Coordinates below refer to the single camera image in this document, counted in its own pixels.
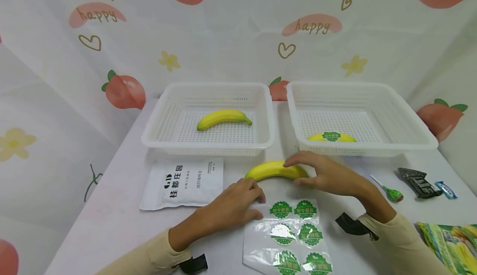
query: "banana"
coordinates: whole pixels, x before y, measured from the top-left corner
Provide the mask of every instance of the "banana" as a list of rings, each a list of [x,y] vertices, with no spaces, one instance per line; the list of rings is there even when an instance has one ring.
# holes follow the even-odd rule
[[[255,181],[261,181],[273,176],[282,176],[293,180],[308,178],[307,172],[301,166],[283,167],[283,163],[285,163],[285,161],[264,162],[250,169],[245,175],[245,178],[254,178]]]
[[[357,142],[352,136],[344,133],[330,132],[330,133],[317,133],[313,134],[307,138],[308,140],[319,140],[319,141],[348,141],[348,142]]]
[[[224,109],[223,111],[214,111],[202,118],[197,124],[197,130],[204,131],[213,125],[224,122],[245,122],[247,125],[252,125],[252,121],[243,112],[236,111],[235,109]]]

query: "hand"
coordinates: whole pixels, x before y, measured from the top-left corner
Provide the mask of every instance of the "hand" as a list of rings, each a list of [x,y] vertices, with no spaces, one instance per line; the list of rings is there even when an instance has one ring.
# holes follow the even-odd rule
[[[257,182],[253,178],[240,179],[197,212],[207,221],[206,228],[211,234],[226,231],[252,219],[263,218],[260,211],[248,208],[257,199],[259,203],[265,202],[265,195]]]
[[[368,215],[385,224],[396,216],[396,211],[370,181],[332,159],[312,152],[298,152],[286,159],[284,167],[304,164],[316,171],[314,178],[299,178],[295,184],[308,185],[327,193],[356,197]]]
[[[240,179],[209,205],[198,208],[189,218],[171,228],[170,246],[180,252],[202,237],[239,227],[252,219],[262,219],[260,211],[249,209],[257,199],[259,203],[265,202],[263,190],[255,180]]]
[[[283,166],[304,164],[316,171],[314,178],[299,178],[295,184],[308,185],[327,193],[358,197],[376,188],[370,181],[332,159],[312,152],[298,152],[286,159]]]

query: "white plastic basket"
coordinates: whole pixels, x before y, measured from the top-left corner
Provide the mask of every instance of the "white plastic basket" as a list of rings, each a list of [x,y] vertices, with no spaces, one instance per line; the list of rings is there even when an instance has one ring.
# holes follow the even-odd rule
[[[287,85],[287,97],[300,150],[391,157],[438,146],[408,103],[385,84],[296,81]],[[357,142],[307,140],[331,131],[351,135]]]
[[[252,125],[222,123],[205,131],[197,123],[222,109],[237,109]],[[270,91],[261,83],[173,83],[149,118],[142,143],[169,154],[255,156],[275,140]]]

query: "sticker sheet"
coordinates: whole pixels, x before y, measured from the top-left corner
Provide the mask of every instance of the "sticker sheet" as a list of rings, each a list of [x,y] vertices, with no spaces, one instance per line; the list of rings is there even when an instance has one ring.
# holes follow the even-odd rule
[[[264,218],[245,227],[245,265],[267,275],[333,274],[316,200],[281,201],[254,209]]]

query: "beige sleeve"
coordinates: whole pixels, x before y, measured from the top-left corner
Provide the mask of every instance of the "beige sleeve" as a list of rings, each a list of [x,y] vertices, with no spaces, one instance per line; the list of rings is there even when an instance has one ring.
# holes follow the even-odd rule
[[[379,237],[373,244],[387,259],[396,275],[452,275],[427,248],[414,225],[401,214],[398,213],[386,224],[367,214],[358,220]]]
[[[110,263],[96,275],[167,275],[181,262],[192,258],[190,249],[174,251],[169,244],[169,229]]]

